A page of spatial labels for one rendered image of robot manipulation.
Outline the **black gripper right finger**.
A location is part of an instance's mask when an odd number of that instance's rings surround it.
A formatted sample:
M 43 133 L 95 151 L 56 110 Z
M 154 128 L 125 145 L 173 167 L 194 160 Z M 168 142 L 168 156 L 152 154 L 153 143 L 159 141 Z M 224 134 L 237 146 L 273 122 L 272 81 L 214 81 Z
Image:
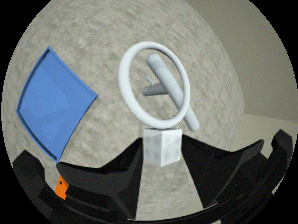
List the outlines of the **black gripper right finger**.
M 258 152 L 261 153 L 263 141 L 258 140 L 239 151 L 227 152 L 181 133 L 181 153 L 196 184 L 202 208 L 217 204 L 216 198 L 229 185 L 237 169 Z

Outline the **blue tray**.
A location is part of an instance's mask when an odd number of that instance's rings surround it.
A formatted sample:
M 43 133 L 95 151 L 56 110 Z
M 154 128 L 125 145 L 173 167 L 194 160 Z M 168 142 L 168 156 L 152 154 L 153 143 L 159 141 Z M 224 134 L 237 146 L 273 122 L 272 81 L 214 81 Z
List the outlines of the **blue tray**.
M 97 97 L 48 45 L 25 81 L 16 113 L 32 140 L 57 164 Z

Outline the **grey t-shaped metal stake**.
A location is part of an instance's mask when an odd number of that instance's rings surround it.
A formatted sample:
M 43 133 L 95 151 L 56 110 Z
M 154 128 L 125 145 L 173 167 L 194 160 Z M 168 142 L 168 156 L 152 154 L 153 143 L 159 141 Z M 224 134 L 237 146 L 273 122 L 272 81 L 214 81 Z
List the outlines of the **grey t-shaped metal stake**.
M 184 93 L 180 85 L 178 85 L 176 77 L 172 75 L 170 69 L 166 67 L 164 61 L 158 55 L 148 55 L 146 57 L 146 64 L 149 65 L 150 69 L 154 72 L 154 75 L 157 76 L 157 79 L 160 80 L 160 83 L 154 84 L 150 77 L 146 77 L 146 80 L 150 84 L 148 87 L 142 88 L 142 95 L 144 96 L 157 96 L 157 95 L 169 95 L 170 100 L 173 101 L 173 104 L 176 105 L 177 111 L 180 111 L 182 101 L 184 101 Z M 198 124 L 198 119 L 194 115 L 192 107 L 188 107 L 186 115 L 184 116 L 185 123 L 188 125 L 190 131 L 196 132 L 200 128 Z

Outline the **light grey metal ring with square tab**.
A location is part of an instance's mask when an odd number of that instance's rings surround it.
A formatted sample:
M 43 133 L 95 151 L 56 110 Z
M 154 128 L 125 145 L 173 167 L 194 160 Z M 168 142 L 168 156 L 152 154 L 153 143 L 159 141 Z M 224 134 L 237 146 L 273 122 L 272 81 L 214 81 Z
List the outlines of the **light grey metal ring with square tab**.
M 182 92 L 184 93 L 184 101 L 182 101 L 180 111 L 170 117 L 170 119 L 157 119 L 157 117 L 149 116 L 138 105 L 137 100 L 134 99 L 132 89 L 130 89 L 132 85 L 130 85 L 129 80 L 129 65 L 132 63 L 134 55 L 146 48 L 156 49 L 156 51 L 164 53 L 165 56 L 168 56 L 173 61 L 178 72 L 180 72 L 182 89 L 184 89 L 184 92 Z M 125 107 L 142 123 L 153 127 L 144 128 L 144 160 L 158 165 L 158 167 L 165 167 L 166 164 L 180 161 L 182 129 L 170 128 L 184 119 L 190 101 L 189 79 L 180 59 L 172 51 L 169 51 L 165 45 L 153 43 L 153 41 L 141 41 L 141 43 L 136 43 L 129 49 L 126 49 L 126 52 L 122 55 L 117 79 L 118 89 L 120 89 L 122 99 L 125 101 Z

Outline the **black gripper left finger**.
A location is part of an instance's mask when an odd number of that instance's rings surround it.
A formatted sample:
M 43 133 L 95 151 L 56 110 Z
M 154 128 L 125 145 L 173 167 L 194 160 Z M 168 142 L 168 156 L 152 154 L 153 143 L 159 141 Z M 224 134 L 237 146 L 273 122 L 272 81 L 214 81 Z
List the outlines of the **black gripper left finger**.
M 80 167 L 63 161 L 57 163 L 56 168 L 68 185 L 112 197 L 128 220 L 136 220 L 138 190 L 144 167 L 142 159 L 144 144 L 142 137 L 138 137 L 120 156 L 101 168 Z

